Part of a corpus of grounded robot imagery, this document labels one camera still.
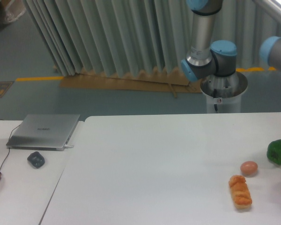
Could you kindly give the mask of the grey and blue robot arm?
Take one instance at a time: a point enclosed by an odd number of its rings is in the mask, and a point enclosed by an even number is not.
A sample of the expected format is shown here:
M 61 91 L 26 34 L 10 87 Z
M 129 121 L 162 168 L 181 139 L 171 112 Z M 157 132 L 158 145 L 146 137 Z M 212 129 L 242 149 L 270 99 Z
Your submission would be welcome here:
M 194 13 L 192 46 L 181 68 L 186 78 L 195 82 L 209 75 L 227 77 L 236 71 L 237 47 L 231 41 L 211 42 L 216 14 L 222 8 L 221 0 L 188 0 Z M 281 37 L 267 38 L 259 50 L 260 58 L 270 67 L 281 71 Z

